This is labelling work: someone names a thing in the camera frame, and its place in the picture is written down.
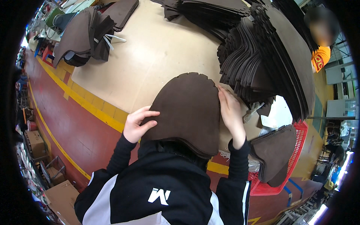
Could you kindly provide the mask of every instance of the fluorescent light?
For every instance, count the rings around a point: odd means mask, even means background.
[[[314,217],[307,224],[314,225],[327,209],[326,205],[322,204],[319,211],[315,213]]]
[[[21,46],[22,47],[27,47],[29,44],[27,43],[27,41],[26,41],[26,37],[24,37],[24,39],[23,39],[23,41],[22,41],[22,43],[21,43]]]
[[[339,175],[338,175],[338,177],[337,177],[337,179],[336,179],[336,184],[337,184],[337,185],[340,185],[340,183],[341,183],[342,177],[343,177],[344,174],[345,174],[345,170],[346,170],[347,164],[348,164],[348,162],[349,162],[350,155],[353,154],[353,152],[347,151],[346,154],[347,154],[346,160],[345,160],[345,162],[344,162],[344,165],[341,167],[341,170],[340,170],[340,172],[339,172]]]

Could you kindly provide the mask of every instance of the factory floor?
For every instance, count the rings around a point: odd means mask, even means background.
[[[86,91],[71,79],[74,67],[61,61],[57,68],[26,54],[26,72],[30,77],[30,99],[36,114],[36,123],[52,157],[59,156],[66,165],[66,178],[82,191],[93,171],[106,168],[116,142],[121,136],[127,113]],[[316,100],[313,115],[324,115],[326,102],[333,99],[332,87],[326,85],[323,71],[315,74]],[[319,189],[319,183],[309,180],[326,135],[325,123],[306,120],[308,132],[299,161],[290,182],[278,195],[251,196],[248,224],[271,224],[278,215],[291,207],[299,206]],[[130,163],[137,160],[137,148],[132,151]],[[226,177],[228,162],[217,155],[208,164],[211,190],[215,191],[220,177]]]

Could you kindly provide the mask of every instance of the letter m logo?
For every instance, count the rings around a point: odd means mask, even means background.
[[[157,188],[153,188],[153,191],[151,192],[151,195],[149,197],[149,200],[148,202],[151,202],[153,203],[157,198],[160,198],[160,202],[162,205],[165,205],[165,206],[168,206],[166,200],[169,198],[169,195],[170,195],[170,192],[169,190],[167,190],[165,193],[164,193],[164,190],[163,189],[157,189]]]

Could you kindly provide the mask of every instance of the orange shirt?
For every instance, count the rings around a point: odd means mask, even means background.
[[[312,53],[311,62],[315,67],[316,73],[328,63],[330,56],[329,47],[320,46],[316,52]]]

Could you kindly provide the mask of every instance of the red plastic basket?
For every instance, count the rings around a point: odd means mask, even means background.
[[[288,182],[288,179],[290,178],[291,173],[293,172],[296,166],[297,161],[299,160],[302,147],[305,143],[308,126],[305,122],[302,122],[302,123],[294,124],[294,127],[296,128],[296,144],[295,144],[294,152],[289,160],[288,173],[286,175],[285,181],[280,186],[273,188],[270,187],[270,185],[268,185],[267,183],[260,182],[260,180],[258,179],[258,173],[249,172],[248,179],[252,181],[250,188],[250,195],[252,196],[277,195],[283,190],[286,182]]]

